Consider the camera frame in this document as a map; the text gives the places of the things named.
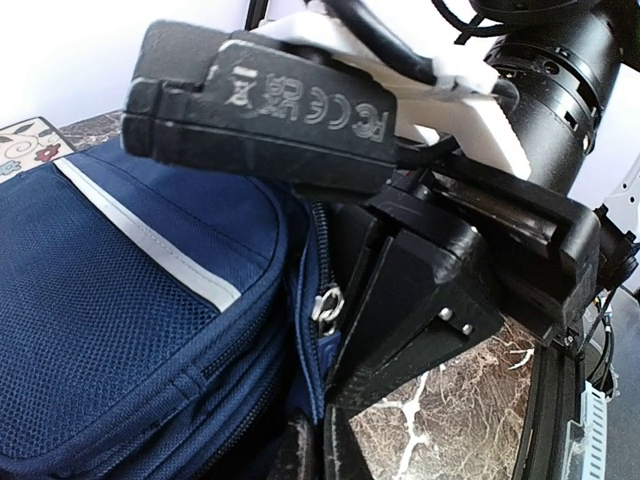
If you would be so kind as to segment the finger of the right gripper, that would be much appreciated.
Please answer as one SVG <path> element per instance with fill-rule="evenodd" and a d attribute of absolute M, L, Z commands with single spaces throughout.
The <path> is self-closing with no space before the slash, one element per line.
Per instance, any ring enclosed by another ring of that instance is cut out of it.
<path fill-rule="evenodd" d="M 350 421 L 371 403 L 362 403 L 327 390 L 322 424 L 322 478 L 372 480 L 373 475 Z"/>

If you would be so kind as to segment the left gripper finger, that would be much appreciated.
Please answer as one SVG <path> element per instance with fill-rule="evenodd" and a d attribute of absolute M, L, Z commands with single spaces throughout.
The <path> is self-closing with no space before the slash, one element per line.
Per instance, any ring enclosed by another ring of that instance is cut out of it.
<path fill-rule="evenodd" d="M 319 474 L 315 427 L 303 414 L 289 422 L 290 441 L 287 448 L 287 478 L 317 479 Z"/>

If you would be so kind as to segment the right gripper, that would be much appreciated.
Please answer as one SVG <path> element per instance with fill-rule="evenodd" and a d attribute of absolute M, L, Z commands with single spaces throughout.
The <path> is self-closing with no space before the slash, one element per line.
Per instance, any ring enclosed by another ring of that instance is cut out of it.
<path fill-rule="evenodd" d="M 503 314 L 549 342 L 630 273 L 630 238 L 567 194 L 591 152 L 623 57 L 626 1 L 477 1 L 490 27 L 438 12 L 462 37 L 494 37 L 487 62 L 519 100 L 507 117 L 527 179 L 466 157 L 447 134 L 425 162 L 360 201 L 379 250 L 337 358 L 330 400 L 380 400 L 497 333 Z"/>

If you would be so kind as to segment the navy blue student backpack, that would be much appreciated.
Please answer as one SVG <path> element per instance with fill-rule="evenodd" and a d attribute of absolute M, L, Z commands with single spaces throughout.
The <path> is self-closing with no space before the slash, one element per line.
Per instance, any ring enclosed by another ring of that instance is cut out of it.
<path fill-rule="evenodd" d="M 117 140 L 2 183 L 2 477 L 284 478 L 340 339 L 328 212 Z"/>

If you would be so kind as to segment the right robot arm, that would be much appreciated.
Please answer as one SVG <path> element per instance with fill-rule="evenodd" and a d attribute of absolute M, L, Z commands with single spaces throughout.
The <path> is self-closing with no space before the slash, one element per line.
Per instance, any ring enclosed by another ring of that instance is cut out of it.
<path fill-rule="evenodd" d="M 350 420 L 410 378 L 486 340 L 506 318 L 535 338 L 518 479 L 593 479 L 606 459 L 614 336 L 593 370 L 582 318 L 606 310 L 639 246 L 607 207 L 568 196 L 622 65 L 639 63 L 634 1 L 476 1 L 471 21 L 436 10 L 458 42 L 494 37 L 487 62 L 519 92 L 507 117 L 532 174 L 519 180 L 445 139 L 363 206 L 334 216 L 348 284 L 328 379 L 324 475 L 367 479 Z"/>

